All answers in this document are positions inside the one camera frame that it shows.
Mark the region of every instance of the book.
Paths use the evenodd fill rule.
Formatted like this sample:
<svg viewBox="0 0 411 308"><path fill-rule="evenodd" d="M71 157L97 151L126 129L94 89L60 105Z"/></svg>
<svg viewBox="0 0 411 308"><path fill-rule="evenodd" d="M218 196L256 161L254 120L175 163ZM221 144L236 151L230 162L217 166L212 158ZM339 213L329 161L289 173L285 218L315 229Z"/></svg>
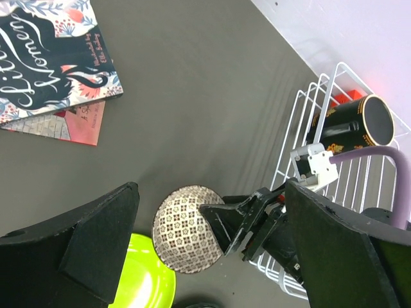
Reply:
<svg viewBox="0 0 411 308"><path fill-rule="evenodd" d="M0 2L0 124L122 93L89 0Z"/></svg>
<svg viewBox="0 0 411 308"><path fill-rule="evenodd" d="M54 114L38 115L13 121L6 123L1 128L11 132L30 133L97 146L104 106L104 101L97 101L90 105L72 107Z"/></svg>

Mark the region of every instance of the gray floor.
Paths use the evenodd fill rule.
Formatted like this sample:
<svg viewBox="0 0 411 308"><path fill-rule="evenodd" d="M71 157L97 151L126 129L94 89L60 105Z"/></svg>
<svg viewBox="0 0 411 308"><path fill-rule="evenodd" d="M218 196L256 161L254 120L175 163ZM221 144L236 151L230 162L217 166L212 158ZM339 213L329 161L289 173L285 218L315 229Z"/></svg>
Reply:
<svg viewBox="0 0 411 308"><path fill-rule="evenodd" d="M109 102L97 148L0 132L0 234L140 185L135 231L188 184L220 194L270 185L275 146L299 88L315 79L249 0L92 2L125 88ZM307 307L233 255L178 276L177 300L227 308Z"/></svg>

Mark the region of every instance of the brown and white bowl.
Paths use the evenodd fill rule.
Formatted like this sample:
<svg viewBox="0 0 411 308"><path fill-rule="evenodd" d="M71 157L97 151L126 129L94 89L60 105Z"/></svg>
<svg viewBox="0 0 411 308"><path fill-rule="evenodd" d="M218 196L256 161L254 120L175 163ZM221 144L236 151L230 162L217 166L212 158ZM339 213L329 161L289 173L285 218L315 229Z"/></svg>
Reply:
<svg viewBox="0 0 411 308"><path fill-rule="evenodd" d="M193 274L212 266L222 251L201 204L224 204L209 188L192 185L171 193L154 217L152 239L161 261L179 273Z"/></svg>

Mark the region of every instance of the black mug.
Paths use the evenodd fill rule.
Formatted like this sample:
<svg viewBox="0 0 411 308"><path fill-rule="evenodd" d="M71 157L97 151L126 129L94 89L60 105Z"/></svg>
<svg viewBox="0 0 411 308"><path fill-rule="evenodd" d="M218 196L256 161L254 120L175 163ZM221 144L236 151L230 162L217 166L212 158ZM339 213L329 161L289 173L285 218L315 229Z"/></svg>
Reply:
<svg viewBox="0 0 411 308"><path fill-rule="evenodd" d="M317 130L316 114L307 134L312 143ZM394 120L387 104L371 94L327 110L320 142L334 155L364 148L388 146L394 138Z"/></svg>

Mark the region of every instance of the green plate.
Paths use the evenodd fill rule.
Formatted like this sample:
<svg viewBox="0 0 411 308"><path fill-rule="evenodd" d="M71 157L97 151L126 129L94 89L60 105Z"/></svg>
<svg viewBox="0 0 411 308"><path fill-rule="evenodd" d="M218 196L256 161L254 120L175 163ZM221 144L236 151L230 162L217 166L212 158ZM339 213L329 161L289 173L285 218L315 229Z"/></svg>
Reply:
<svg viewBox="0 0 411 308"><path fill-rule="evenodd" d="M175 272L155 253L149 237L132 234L116 299L110 308L170 308Z"/></svg>

